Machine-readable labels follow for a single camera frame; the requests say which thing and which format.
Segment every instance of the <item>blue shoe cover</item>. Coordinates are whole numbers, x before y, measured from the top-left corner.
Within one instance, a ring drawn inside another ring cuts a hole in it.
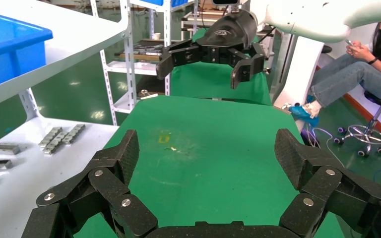
[[[307,113],[302,106],[293,106],[288,109],[291,112],[291,115],[295,119],[304,120],[307,123],[310,123],[312,127],[316,127],[319,123],[319,117],[311,118],[310,114]]]

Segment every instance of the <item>jeans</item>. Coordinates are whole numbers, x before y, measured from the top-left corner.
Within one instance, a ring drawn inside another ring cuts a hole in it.
[[[317,102],[326,107],[359,84],[381,99],[381,72],[345,54],[314,74],[311,90]]]

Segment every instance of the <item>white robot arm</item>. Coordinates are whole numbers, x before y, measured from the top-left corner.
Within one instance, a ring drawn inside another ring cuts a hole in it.
[[[381,21],[381,0],[252,0],[250,9],[258,24],[325,43]]]

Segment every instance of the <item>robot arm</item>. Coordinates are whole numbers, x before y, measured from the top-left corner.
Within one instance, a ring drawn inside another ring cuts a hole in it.
[[[250,8],[250,12],[239,10],[222,17],[195,42],[185,40],[166,47],[156,66],[158,78],[188,63],[228,64],[233,68],[231,88],[235,89],[240,82],[263,71],[264,53],[258,43],[251,44],[260,24],[336,43],[346,39],[352,28],[381,21],[381,0],[252,0]]]
[[[336,43],[352,28],[380,22],[381,0],[253,0],[251,11],[285,33]]]

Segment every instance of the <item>rolling stool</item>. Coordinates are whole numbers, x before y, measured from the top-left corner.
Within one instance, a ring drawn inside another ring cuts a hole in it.
[[[337,144],[344,144],[344,141],[349,137],[354,137],[367,144],[367,147],[363,150],[357,152],[358,155],[367,158],[372,150],[372,145],[381,145],[381,133],[374,130],[376,124],[378,123],[378,117],[381,114],[381,99],[371,94],[368,91],[364,92],[364,96],[371,102],[378,104],[380,107],[376,114],[370,120],[367,126],[363,125],[351,125],[347,129],[340,127],[338,132],[345,135],[342,138],[336,137],[334,142]],[[381,154],[381,146],[378,148],[378,153]]]

